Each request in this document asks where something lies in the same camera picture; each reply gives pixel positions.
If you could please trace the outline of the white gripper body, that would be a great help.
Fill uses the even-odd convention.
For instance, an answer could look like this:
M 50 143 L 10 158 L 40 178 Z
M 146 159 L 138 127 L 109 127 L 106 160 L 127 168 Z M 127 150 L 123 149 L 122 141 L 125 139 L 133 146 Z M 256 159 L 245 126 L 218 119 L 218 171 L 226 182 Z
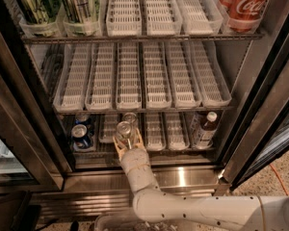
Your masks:
M 151 172 L 149 157 L 145 149 L 128 150 L 121 158 L 120 165 L 126 175 L 136 173 L 147 175 Z

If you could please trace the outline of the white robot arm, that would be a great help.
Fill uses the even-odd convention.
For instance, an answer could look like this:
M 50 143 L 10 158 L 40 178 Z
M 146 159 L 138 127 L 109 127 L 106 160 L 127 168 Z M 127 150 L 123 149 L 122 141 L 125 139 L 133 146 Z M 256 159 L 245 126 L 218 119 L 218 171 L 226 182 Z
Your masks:
M 144 221 L 184 219 L 229 231 L 289 231 L 289 196 L 207 196 L 163 192 L 152 172 L 143 138 L 131 146 L 113 138 L 133 193 L 133 210 Z

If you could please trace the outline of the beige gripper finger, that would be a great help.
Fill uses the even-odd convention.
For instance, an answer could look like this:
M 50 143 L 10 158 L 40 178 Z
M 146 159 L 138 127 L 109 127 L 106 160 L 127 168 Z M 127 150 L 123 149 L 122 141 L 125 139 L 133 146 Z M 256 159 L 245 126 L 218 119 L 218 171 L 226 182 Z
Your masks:
M 135 143 L 135 147 L 142 149 L 142 150 L 146 150 L 145 145 L 144 145 L 144 141 L 143 141 L 143 137 L 142 137 L 139 129 L 136 129 L 136 137 L 137 137 L 137 142 Z
M 121 160 L 123 155 L 127 152 L 126 146 L 120 142 L 116 136 L 113 136 L 113 142 L 118 153 L 118 158 Z

